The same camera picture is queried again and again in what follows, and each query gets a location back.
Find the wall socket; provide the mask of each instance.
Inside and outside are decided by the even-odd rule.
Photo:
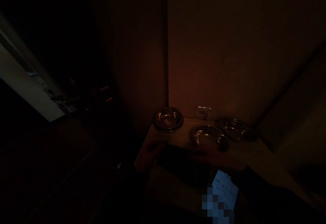
[[[216,108],[197,106],[195,111],[195,117],[200,117],[200,119],[215,119]]]

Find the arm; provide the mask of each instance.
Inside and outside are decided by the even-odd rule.
[[[325,216],[293,192],[270,185],[237,158],[205,145],[200,145],[197,151],[199,155],[193,156],[193,159],[216,166],[231,175],[232,182],[244,194],[251,211],[259,219],[268,221],[320,219],[325,221]]]

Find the sleeve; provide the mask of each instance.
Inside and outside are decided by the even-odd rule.
[[[142,175],[133,167],[127,177],[104,198],[93,224],[125,223],[141,218],[143,208],[143,191],[149,175]]]
[[[260,220],[268,223],[285,220],[326,221],[323,214],[293,192],[270,185],[248,166],[231,177],[231,180],[244,194],[251,211]]]

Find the stainless steel bowl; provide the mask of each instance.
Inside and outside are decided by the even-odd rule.
[[[212,126],[197,126],[193,129],[193,138],[197,145],[205,144],[217,147],[219,151],[225,152],[229,142],[224,132]]]
[[[183,125],[183,116],[175,108],[167,107],[156,111],[154,126],[163,132],[174,132]]]
[[[220,119],[220,127],[231,140],[241,142],[254,142],[257,140],[256,132],[246,123],[230,117]]]

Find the dark clothing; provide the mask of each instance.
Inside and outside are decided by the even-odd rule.
[[[144,199],[143,190],[148,176],[135,170],[109,194],[93,223],[148,223],[150,201]],[[259,223],[326,223],[326,218],[288,189],[272,186],[250,167],[231,177],[232,182],[245,196],[253,215]],[[158,222],[150,223],[203,223],[196,214],[165,205],[156,205],[163,213]]]

